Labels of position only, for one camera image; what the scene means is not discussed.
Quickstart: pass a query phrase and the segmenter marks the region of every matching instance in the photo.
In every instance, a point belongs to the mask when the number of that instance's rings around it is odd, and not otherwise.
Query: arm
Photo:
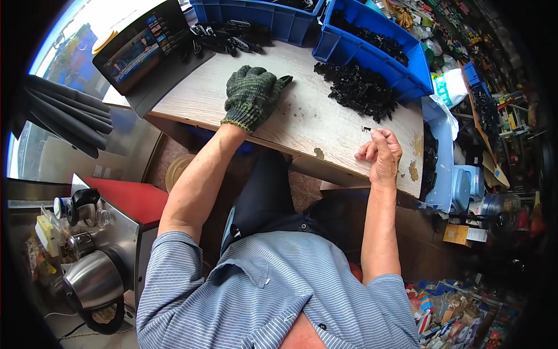
[[[358,150],[358,160],[370,161],[370,196],[360,262],[363,284],[383,274],[401,275],[395,235],[396,179],[401,146],[392,131],[372,130],[372,141]]]
[[[231,75],[225,101],[227,116],[172,187],[158,236],[181,231],[200,242],[201,227],[215,204],[227,165],[247,135],[270,117],[291,80],[290,76],[277,79],[264,68],[248,65]]]
[[[246,137],[246,132],[236,125],[221,126],[172,187],[158,236],[182,231],[200,242],[201,227],[215,204],[227,165]]]

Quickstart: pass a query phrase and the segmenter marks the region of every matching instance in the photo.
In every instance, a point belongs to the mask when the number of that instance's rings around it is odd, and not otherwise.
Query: striped polo shirt
[[[267,232],[231,244],[207,280],[187,234],[153,243],[139,301],[143,349],[278,348],[304,312],[328,348],[418,348],[403,280],[361,284],[343,252],[307,232]]]

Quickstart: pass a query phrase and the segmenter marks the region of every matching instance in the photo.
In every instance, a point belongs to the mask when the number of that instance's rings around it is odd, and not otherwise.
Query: green glove
[[[279,102],[283,88],[292,81],[291,76],[277,80],[264,68],[245,65],[234,72],[227,81],[227,116],[221,124],[232,123],[246,131],[254,132],[269,119]]]

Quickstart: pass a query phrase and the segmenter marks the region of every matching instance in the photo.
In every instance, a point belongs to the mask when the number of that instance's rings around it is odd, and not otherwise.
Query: blue plastic crate
[[[465,75],[467,75],[467,80],[469,80],[469,85],[475,86],[481,82],[479,78],[479,74],[473,65],[473,62],[469,62],[463,66],[463,70],[465,70]]]
[[[329,24],[333,10],[340,9],[353,25],[370,29],[397,40],[409,58],[405,67],[396,59],[358,37]],[[405,29],[357,0],[331,0],[323,20],[322,33],[312,56],[322,62],[359,65],[382,74],[395,92],[398,102],[406,104],[424,95],[434,94],[430,70],[420,42]]]
[[[190,0],[198,21],[227,22],[245,20],[271,28],[274,39],[301,46],[308,27],[318,16],[324,0],[318,0],[313,12],[257,0]]]

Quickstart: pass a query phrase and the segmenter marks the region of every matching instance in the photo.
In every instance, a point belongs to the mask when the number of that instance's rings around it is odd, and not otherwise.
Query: tablet
[[[149,72],[191,42],[186,17],[177,0],[166,0],[140,16],[108,42],[93,65],[126,95]]]

